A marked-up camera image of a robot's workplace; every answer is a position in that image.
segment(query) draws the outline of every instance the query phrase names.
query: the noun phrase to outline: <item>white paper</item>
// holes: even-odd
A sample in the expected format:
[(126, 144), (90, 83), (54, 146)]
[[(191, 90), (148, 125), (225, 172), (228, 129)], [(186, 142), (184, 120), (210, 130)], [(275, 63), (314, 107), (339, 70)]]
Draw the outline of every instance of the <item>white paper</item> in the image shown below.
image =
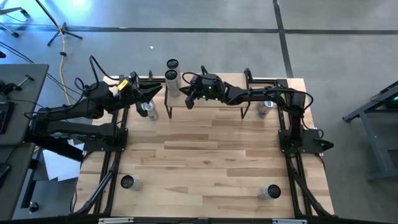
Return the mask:
[[(68, 143), (73, 146), (74, 142), (73, 140), (68, 140)], [(83, 150), (84, 144), (78, 144), (75, 147)], [(44, 150), (43, 155), (50, 180), (58, 177), (58, 181), (63, 181), (79, 176), (80, 162), (63, 157), (49, 150)]]

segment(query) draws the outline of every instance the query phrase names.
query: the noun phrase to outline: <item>desk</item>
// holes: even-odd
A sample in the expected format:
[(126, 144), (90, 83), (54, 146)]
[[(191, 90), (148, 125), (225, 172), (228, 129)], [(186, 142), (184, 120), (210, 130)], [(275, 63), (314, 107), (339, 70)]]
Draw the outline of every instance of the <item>desk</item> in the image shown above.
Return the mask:
[[(25, 75), (30, 75), (34, 78), (33, 82), (28, 80), (21, 86), (21, 91), (13, 90), (8, 96), (12, 100), (37, 102), (48, 69), (49, 66), (46, 64), (0, 65), (0, 80), (6, 84), (18, 84), (25, 79)], [(11, 169), (0, 189), (0, 202), (3, 205), (0, 209), (0, 220), (12, 218), (35, 146), (31, 143), (21, 144), (29, 124), (24, 112), (33, 111), (35, 105), (23, 101), (14, 103), (14, 112), (7, 131), (5, 134), (0, 134), (0, 163), (4, 163), (14, 150), (8, 161)]]
[[(0, 65), (0, 80), (4, 83), (19, 84), (30, 75), (34, 81), (26, 81), (21, 91), (13, 90), (8, 94), (11, 100), (27, 100), (37, 102), (44, 84), (45, 76), (49, 70), (47, 64), (10, 64)], [(14, 112), (7, 126), (5, 134), (0, 134), (0, 146), (12, 146), (20, 144), (24, 140), (29, 119), (24, 116), (25, 112), (33, 112), (36, 105), (29, 102), (15, 101)]]
[(0, 209), (0, 221), (10, 220), (14, 214), (34, 149), (35, 144), (33, 143), (24, 143), (20, 146), (2, 147), (0, 149), (0, 163), (5, 163), (12, 153), (8, 161), (11, 169), (0, 189), (0, 201), (3, 203)]
[[(289, 87), (305, 91), (303, 79), (287, 80)], [(262, 88), (264, 84), (249, 86)], [(255, 106), (250, 107), (245, 119), (237, 113), (239, 108), (176, 108), (169, 119), (161, 106), (164, 90), (154, 98), (158, 121), (140, 117), (134, 107), (129, 113), (129, 138), (119, 165), (112, 216), (294, 217), (285, 157), (277, 137), (280, 124), (276, 108), (265, 119), (257, 116)], [(104, 115), (93, 124), (110, 121), (111, 116)], [(309, 109), (305, 122), (313, 127)], [(94, 152), (83, 163), (75, 210), (98, 185), (103, 156), (103, 152)], [(333, 213), (321, 160), (312, 154), (302, 157), (308, 188)], [(138, 176), (144, 183), (143, 190), (123, 189), (120, 180), (126, 174)], [(280, 198), (256, 197), (259, 187), (268, 184), (277, 184), (282, 189)], [(304, 211), (301, 190), (297, 194)]]

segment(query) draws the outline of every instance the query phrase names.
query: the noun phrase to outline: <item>yellow label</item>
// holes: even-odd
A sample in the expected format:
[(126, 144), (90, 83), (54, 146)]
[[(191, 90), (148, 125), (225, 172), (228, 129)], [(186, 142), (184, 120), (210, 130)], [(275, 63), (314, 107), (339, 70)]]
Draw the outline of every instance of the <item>yellow label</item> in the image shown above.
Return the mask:
[(127, 85), (127, 83), (129, 83), (129, 81), (123, 80), (123, 82), (118, 85), (118, 89), (122, 90)]

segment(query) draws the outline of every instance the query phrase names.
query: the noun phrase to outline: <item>butcher block tabletop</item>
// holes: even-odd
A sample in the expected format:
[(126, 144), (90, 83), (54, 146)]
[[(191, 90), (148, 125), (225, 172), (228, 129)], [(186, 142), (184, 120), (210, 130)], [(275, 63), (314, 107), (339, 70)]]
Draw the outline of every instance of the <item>butcher block tabletop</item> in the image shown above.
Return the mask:
[[(230, 75), (242, 79), (241, 74)], [(107, 78), (104, 81), (115, 82)], [(303, 79), (287, 81), (290, 88), (305, 91)], [(249, 86), (262, 88), (264, 84)], [(244, 119), (239, 108), (225, 107), (174, 108), (169, 119), (164, 91), (165, 88), (154, 98), (159, 120), (140, 117), (135, 106), (129, 110), (126, 126), (129, 136), (126, 150), (121, 154), (113, 217), (294, 217), (286, 160), (278, 142), (276, 106), (265, 119), (258, 117), (255, 103)], [(304, 120), (308, 127), (313, 127), (310, 108)], [(93, 124), (110, 122), (111, 115), (106, 114)], [(93, 152), (82, 164), (75, 210), (83, 206), (97, 187), (103, 157), (103, 152)], [(303, 154), (302, 159), (308, 188), (324, 209), (333, 213), (322, 161), (313, 154)], [(125, 175), (140, 178), (143, 189), (122, 188), (120, 181)], [(259, 199), (259, 188), (269, 184), (278, 185), (281, 196)], [(305, 212), (302, 192), (297, 184), (296, 188), (300, 208)]]

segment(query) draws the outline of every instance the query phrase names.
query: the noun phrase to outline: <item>gray desk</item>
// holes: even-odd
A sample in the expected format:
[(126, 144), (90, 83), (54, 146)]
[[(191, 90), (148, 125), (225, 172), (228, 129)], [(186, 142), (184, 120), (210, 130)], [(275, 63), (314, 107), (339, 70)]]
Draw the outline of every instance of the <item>gray desk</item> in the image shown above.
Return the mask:
[(14, 214), (35, 144), (24, 143), (16, 146), (14, 152), (12, 152), (13, 149), (14, 146), (2, 147), (0, 149), (0, 163), (5, 163), (10, 153), (12, 153), (8, 161), (11, 169), (0, 189), (0, 202), (2, 203), (0, 221), (10, 220)]
[[(37, 102), (48, 69), (49, 66), (46, 64), (0, 65), (0, 80), (18, 84), (25, 79), (25, 75), (30, 75), (35, 79), (34, 82), (27, 81), (21, 86), (21, 91), (12, 91), (8, 96), (12, 100)], [(35, 144), (22, 142), (29, 125), (29, 120), (24, 113), (33, 112), (34, 108), (33, 103), (15, 101), (7, 131), (5, 134), (0, 134), (0, 163), (5, 163), (12, 153), (8, 161), (11, 169), (0, 189), (0, 202), (3, 205), (0, 209), (0, 220), (12, 218), (32, 159)]]
[[(4, 83), (18, 84), (25, 79), (25, 75), (30, 75), (34, 81), (28, 80), (21, 86), (21, 91), (14, 90), (8, 94), (8, 97), (12, 100), (37, 102), (48, 70), (49, 65), (47, 64), (0, 65), (0, 80)], [(24, 113), (33, 112), (34, 108), (33, 103), (15, 101), (14, 112), (8, 123), (7, 131), (5, 134), (0, 134), (0, 146), (13, 146), (22, 143), (29, 125), (29, 120)]]

